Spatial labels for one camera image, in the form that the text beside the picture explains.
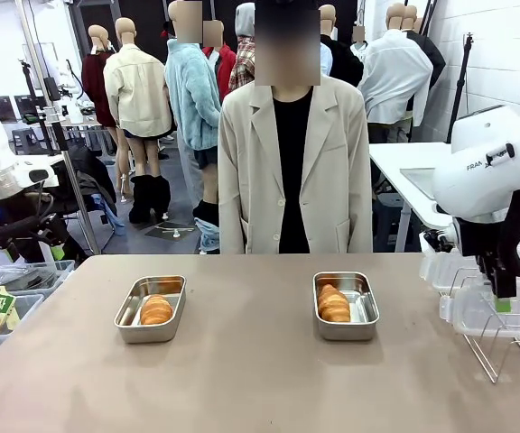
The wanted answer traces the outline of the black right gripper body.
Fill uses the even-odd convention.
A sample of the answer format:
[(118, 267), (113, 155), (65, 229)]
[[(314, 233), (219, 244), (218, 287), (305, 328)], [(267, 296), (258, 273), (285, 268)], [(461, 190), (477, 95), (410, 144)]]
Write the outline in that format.
[[(508, 235), (514, 237), (514, 247), (510, 247), (507, 240), (501, 240), (501, 232), (503, 229), (506, 230)], [(503, 244), (515, 258), (518, 257), (516, 251), (520, 243), (520, 228), (518, 226), (511, 226), (506, 221), (482, 224), (457, 218), (456, 232), (458, 235), (458, 248), (463, 256), (476, 257), (477, 255), (494, 255), (494, 271), (503, 269), (511, 272), (515, 276), (519, 276), (519, 271), (507, 268), (506, 264), (499, 259), (498, 255), (498, 247)]]

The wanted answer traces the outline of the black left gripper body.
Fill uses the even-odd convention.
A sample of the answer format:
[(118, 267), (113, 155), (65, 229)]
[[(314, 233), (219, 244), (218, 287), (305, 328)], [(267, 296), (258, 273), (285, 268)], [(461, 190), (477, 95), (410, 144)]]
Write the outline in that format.
[(47, 213), (46, 200), (0, 200), (0, 239), (19, 244), (36, 244), (41, 220)]

